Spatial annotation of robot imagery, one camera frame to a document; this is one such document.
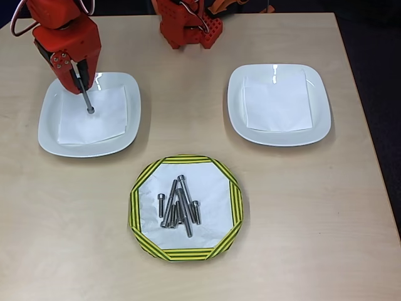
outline red robot base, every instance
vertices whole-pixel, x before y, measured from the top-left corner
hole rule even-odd
[[[160,31],[173,49],[200,43],[210,49],[223,31],[219,18],[205,13],[204,0],[157,0]]]

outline dark floor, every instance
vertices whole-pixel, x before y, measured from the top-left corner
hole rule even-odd
[[[17,0],[6,0],[7,3]],[[277,13],[334,11],[401,233],[401,1],[270,0]],[[148,14],[150,0],[98,0],[97,15]]]

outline yellow and black striped tape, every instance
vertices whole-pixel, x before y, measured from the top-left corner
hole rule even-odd
[[[198,164],[213,163],[225,175],[230,183],[230,199],[232,224],[234,225],[230,232],[214,247],[199,249],[168,249],[162,250],[155,243],[150,241],[142,234],[140,228],[140,210],[139,210],[139,187],[149,178],[149,176],[161,164]],[[131,210],[130,210],[130,227],[137,238],[140,246],[153,257],[157,257],[167,261],[191,261],[206,260],[227,251],[232,245],[244,219],[244,208],[242,206],[242,194],[238,187],[238,182],[232,172],[221,162],[210,157],[198,155],[177,155],[166,157],[149,164],[139,175],[131,190]]]

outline cable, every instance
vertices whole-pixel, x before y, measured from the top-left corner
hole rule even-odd
[[[87,10],[87,8],[86,8],[85,4],[83,4],[82,0],[80,0],[80,4],[81,4],[82,10],[84,11],[85,14],[91,16],[95,12],[96,0],[92,0],[92,7],[90,8],[90,11]]]
[[[28,0],[20,0],[20,2],[17,5],[17,8],[14,11],[13,17],[11,18],[10,31],[11,31],[11,34],[13,36],[22,36],[27,31],[31,30],[32,28],[34,28],[36,25],[39,24],[39,22],[34,22],[31,25],[29,25],[28,27],[26,27],[23,30],[21,30],[20,32],[18,32],[18,33],[15,32],[15,26],[17,24],[19,13],[21,12],[23,6],[26,4],[27,1]],[[89,16],[91,16],[95,12],[96,0],[91,0],[91,1],[92,1],[92,6],[90,8],[90,11],[88,11],[86,6],[83,4],[83,1],[80,0],[80,4],[81,4],[81,7],[82,7],[82,10],[84,11],[85,14],[87,14]]]
[[[190,13],[191,15],[193,15],[193,16],[197,16],[201,21],[202,21],[202,23],[203,23],[203,25],[205,26],[205,29],[202,27],[202,26],[198,26],[201,30],[203,30],[205,33],[209,33],[209,27],[207,26],[207,24],[206,24],[206,22],[201,18],[201,17],[199,17],[193,10],[191,10],[191,8],[189,8],[188,7],[188,5],[186,5],[186,3],[184,3],[184,2],[182,2],[182,1],[180,1],[180,4],[181,5],[183,5],[184,7],[185,7],[185,9],[188,11],[188,13]]]
[[[23,6],[25,5],[27,0],[21,0],[18,5],[17,8],[15,9],[15,12],[13,14],[13,17],[11,18],[11,24],[10,24],[10,30],[11,30],[11,34],[13,36],[22,36],[23,34],[25,34],[27,31],[31,30],[32,28],[34,28],[36,25],[38,25],[38,22],[34,22],[31,25],[29,25],[28,27],[26,27],[25,29],[21,30],[20,32],[16,33],[15,32],[15,25],[17,23],[18,20],[18,15],[21,12],[21,9],[23,8]]]

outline hex socket bolt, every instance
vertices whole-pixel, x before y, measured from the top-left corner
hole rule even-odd
[[[170,229],[174,229],[177,226],[175,220],[177,219],[177,205],[173,204],[171,206],[171,221],[168,223]]]
[[[176,202],[174,205],[174,228],[178,226],[178,204],[180,202]]]
[[[169,200],[167,201],[167,206],[165,208],[163,221],[160,224],[160,226],[162,228],[166,228],[167,227],[167,222],[171,221],[171,214],[172,214],[171,208],[173,206],[173,200],[174,200],[175,190],[176,189],[177,189],[177,180],[174,180],[173,184],[171,185],[170,196],[169,196]]]
[[[157,195],[157,199],[159,200],[159,218],[163,218],[164,215],[164,199],[165,199],[165,194],[159,193]]]
[[[187,236],[192,237],[192,229],[190,227],[189,219],[188,219],[188,204],[187,201],[184,199],[184,193],[182,191],[182,188],[177,188],[177,195],[178,195],[178,200],[181,203],[181,208],[182,208],[182,217],[183,217],[183,222],[185,225],[185,230],[187,231]]]
[[[199,202],[193,201],[192,202],[193,209],[195,211],[196,216],[196,224],[201,224],[201,212],[199,211]]]
[[[182,207],[181,203],[178,201],[176,202],[177,205],[177,217],[178,217],[178,224],[184,224],[184,217],[183,217],[183,212],[182,212]]]
[[[188,212],[189,212],[189,215],[190,215],[190,219],[191,219],[192,223],[196,223],[195,213],[194,213],[194,211],[192,210],[192,208],[190,206],[192,204],[192,199],[191,199],[190,194],[189,194],[189,189],[188,189],[188,186],[187,186],[187,181],[185,179],[185,176],[183,174],[178,176],[178,181],[180,182],[181,188],[184,191],[185,200],[186,200],[186,203],[188,204],[187,207],[189,209]]]

